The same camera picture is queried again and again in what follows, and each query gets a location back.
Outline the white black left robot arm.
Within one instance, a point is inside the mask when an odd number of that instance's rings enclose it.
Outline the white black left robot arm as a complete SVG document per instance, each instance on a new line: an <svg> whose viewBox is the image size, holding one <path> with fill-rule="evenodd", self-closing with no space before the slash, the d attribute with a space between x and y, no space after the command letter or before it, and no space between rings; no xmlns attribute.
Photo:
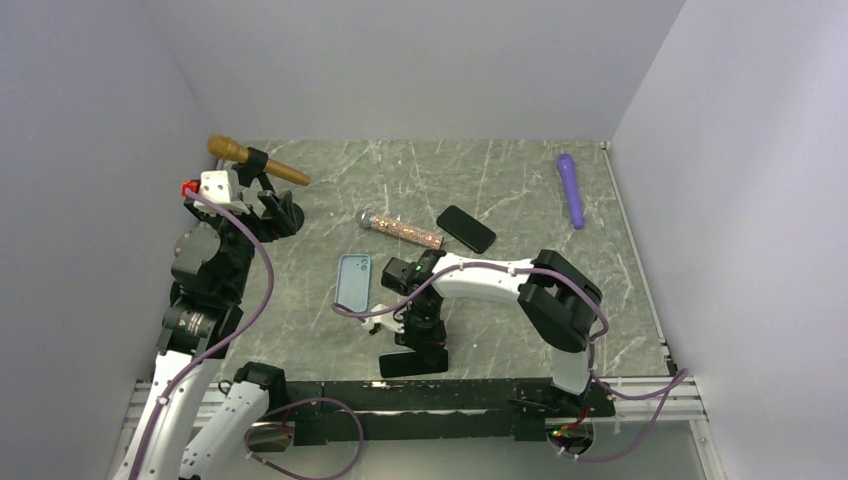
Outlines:
<svg viewBox="0 0 848 480"><path fill-rule="evenodd" d="M230 344L270 300L274 276L265 244L304 223L289 191L261 191L262 214L238 213L204 191L195 182L183 187L183 205L198 223L175 246L151 390L117 479L211 479L256 420L275 419L287 406L284 371L249 362L211 419L195 426Z"/></svg>

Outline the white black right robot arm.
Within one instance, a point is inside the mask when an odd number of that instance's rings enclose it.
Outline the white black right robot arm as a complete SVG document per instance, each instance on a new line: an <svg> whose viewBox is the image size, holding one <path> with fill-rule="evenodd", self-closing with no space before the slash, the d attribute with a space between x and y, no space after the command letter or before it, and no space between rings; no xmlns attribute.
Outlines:
<svg viewBox="0 0 848 480"><path fill-rule="evenodd" d="M543 249L533 259L488 262L428 249L415 262L391 259L381 284L409 299L388 316L400 324L394 339L402 350L381 355L382 377L447 371L444 301L484 300L519 306L552 347L551 399L560 413L576 415L589 404L590 333L603 295L559 253Z"/></svg>

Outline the black smartphone dark case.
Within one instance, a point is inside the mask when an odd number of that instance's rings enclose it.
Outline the black smartphone dark case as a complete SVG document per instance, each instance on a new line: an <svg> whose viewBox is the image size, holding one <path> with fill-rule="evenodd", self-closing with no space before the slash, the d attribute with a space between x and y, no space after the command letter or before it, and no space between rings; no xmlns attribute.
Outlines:
<svg viewBox="0 0 848 480"><path fill-rule="evenodd" d="M456 205L448 206L436 218L439 228L468 249L484 253L496 240L496 233Z"/></svg>

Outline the light blue phone case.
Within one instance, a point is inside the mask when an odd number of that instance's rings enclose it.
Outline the light blue phone case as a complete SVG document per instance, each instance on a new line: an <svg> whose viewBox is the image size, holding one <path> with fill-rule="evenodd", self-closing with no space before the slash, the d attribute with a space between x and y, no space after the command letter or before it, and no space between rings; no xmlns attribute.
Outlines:
<svg viewBox="0 0 848 480"><path fill-rule="evenodd" d="M361 313L369 306L372 263L367 254L345 254L340 257L335 302Z"/></svg>

